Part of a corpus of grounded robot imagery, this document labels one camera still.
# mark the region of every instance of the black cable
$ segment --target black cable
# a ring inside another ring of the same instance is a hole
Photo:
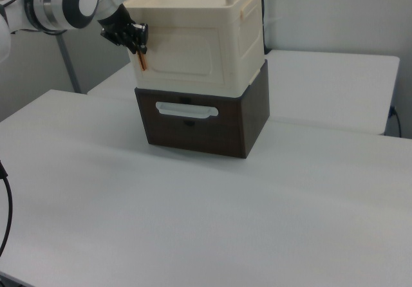
[[[262,2],[262,29],[263,29],[263,50],[265,52],[265,54],[268,54],[270,51],[272,51],[272,49],[268,48],[266,46],[266,42],[265,42],[265,0],[261,0]]]
[[[3,251],[5,250],[8,235],[10,233],[10,229],[12,227],[12,217],[13,217],[13,197],[12,197],[12,190],[10,188],[10,184],[7,180],[7,172],[3,165],[0,162],[0,179],[2,179],[5,182],[6,185],[6,190],[7,190],[7,198],[8,198],[8,218],[7,218],[7,226],[6,226],[6,232],[5,236],[3,238],[3,242],[1,243],[0,246],[0,257]]]
[[[6,4],[3,5],[3,7],[7,7],[8,5],[13,4],[14,2],[16,2],[17,0],[11,0],[10,2],[7,2]]]
[[[398,116],[398,113],[397,113],[396,110],[393,112],[393,115],[395,115],[396,118],[397,118],[397,121],[398,121],[398,129],[399,129],[399,138],[401,138],[401,137],[402,137],[402,130],[400,129],[400,120],[399,120],[399,116]]]

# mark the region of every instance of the dark brown drawer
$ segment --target dark brown drawer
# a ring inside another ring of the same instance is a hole
[[[155,145],[246,158],[269,116],[267,62],[239,98],[138,88],[135,92],[147,141]],[[179,104],[180,109],[212,107],[218,114],[207,118],[161,114],[156,103]]]

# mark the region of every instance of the stacked boxes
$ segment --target stacked boxes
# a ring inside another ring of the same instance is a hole
[[[129,54],[149,143],[246,158],[269,114],[261,0],[125,6],[149,25],[147,53]]]

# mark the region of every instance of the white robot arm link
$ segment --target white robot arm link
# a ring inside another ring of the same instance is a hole
[[[146,52],[148,27],[136,24],[123,6],[125,0],[2,0],[0,1],[0,62],[10,52],[10,34],[19,30],[59,35],[84,28],[93,18],[101,35],[129,48]]]

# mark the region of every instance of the white wall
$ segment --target white wall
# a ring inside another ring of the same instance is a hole
[[[17,32],[0,64],[0,121],[49,89],[73,91],[55,37]]]
[[[86,28],[63,34],[82,93],[130,62],[127,50],[101,37],[101,30],[99,23],[93,20]]]
[[[412,138],[412,0],[265,0],[265,6],[272,48],[400,57],[393,103],[403,135]],[[397,136],[395,119],[388,132]]]

